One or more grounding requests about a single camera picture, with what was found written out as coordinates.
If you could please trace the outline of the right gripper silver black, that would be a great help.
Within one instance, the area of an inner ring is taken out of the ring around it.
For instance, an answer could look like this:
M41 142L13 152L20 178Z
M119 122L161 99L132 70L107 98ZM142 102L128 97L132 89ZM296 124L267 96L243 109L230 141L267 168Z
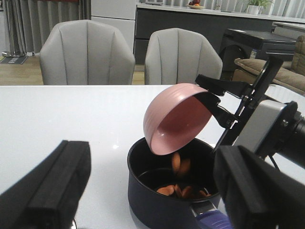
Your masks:
M265 159L279 153L297 165L305 166L305 118L295 101L281 103L265 95L283 61L270 56L249 93L246 82L214 79L199 74L195 82L209 92L194 97L225 130L216 146L243 146ZM225 92L243 99L232 114L219 105Z

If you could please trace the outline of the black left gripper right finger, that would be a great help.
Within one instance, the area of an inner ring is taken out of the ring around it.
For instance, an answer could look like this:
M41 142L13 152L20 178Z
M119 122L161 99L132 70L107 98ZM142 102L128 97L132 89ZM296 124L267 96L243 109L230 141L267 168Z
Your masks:
M214 180L235 229L303 229L305 186L242 146L220 146Z

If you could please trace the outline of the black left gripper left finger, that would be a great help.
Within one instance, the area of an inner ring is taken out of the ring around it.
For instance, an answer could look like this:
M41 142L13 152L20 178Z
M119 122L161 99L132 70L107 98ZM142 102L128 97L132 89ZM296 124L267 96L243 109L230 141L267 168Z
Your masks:
M88 142L63 140L0 196L2 229L69 229L91 174Z

